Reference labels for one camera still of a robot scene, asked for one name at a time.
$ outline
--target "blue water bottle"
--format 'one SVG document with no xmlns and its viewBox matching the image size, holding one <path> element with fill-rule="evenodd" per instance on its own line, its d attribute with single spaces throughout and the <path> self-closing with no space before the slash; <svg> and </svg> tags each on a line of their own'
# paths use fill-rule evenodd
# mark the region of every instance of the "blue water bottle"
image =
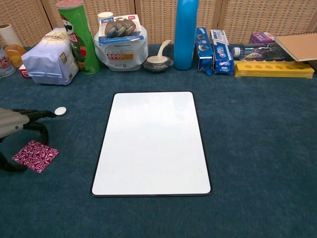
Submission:
<svg viewBox="0 0 317 238">
<path fill-rule="evenodd" d="M 174 67 L 188 70 L 193 63 L 199 0 L 178 0 L 175 24 Z"/>
</svg>

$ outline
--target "whiteboard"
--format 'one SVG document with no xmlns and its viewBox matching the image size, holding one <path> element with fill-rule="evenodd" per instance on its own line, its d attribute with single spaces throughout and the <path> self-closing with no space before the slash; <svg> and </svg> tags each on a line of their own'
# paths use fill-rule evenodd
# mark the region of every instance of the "whiteboard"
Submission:
<svg viewBox="0 0 317 238">
<path fill-rule="evenodd" d="M 193 94 L 115 94 L 92 195 L 202 195 L 210 192 Z"/>
</svg>

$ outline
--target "water bottle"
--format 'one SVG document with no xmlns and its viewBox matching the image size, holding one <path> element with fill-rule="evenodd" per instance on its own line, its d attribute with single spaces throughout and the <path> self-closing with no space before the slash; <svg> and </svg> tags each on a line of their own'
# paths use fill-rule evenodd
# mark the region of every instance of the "water bottle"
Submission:
<svg viewBox="0 0 317 238">
<path fill-rule="evenodd" d="M 187 70 L 192 66 L 199 0 L 178 0 L 175 24 L 174 67 Z"/>
<path fill-rule="evenodd" d="M 235 60 L 293 60 L 277 43 L 240 44 L 232 49 L 232 55 Z"/>
</svg>

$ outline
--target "blue box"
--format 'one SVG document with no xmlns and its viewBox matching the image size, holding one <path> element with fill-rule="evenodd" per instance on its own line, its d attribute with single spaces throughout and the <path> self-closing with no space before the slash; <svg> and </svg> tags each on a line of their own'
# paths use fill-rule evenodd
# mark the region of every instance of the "blue box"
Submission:
<svg viewBox="0 0 317 238">
<path fill-rule="evenodd" d="M 196 28 L 195 41 L 198 54 L 198 71 L 204 71 L 207 75 L 212 75 L 212 49 L 206 28 Z"/>
<path fill-rule="evenodd" d="M 234 61 L 229 50 L 226 33 L 223 30 L 210 30 L 212 38 L 214 72 L 232 74 Z"/>
</svg>

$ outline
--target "red patterned cloth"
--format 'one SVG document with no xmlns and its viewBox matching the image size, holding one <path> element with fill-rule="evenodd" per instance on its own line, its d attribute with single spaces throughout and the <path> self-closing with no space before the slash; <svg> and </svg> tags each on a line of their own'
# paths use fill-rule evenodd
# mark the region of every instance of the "red patterned cloth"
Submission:
<svg viewBox="0 0 317 238">
<path fill-rule="evenodd" d="M 35 172 L 41 173 L 58 153 L 59 151 L 56 149 L 31 140 L 12 159 Z"/>
</svg>

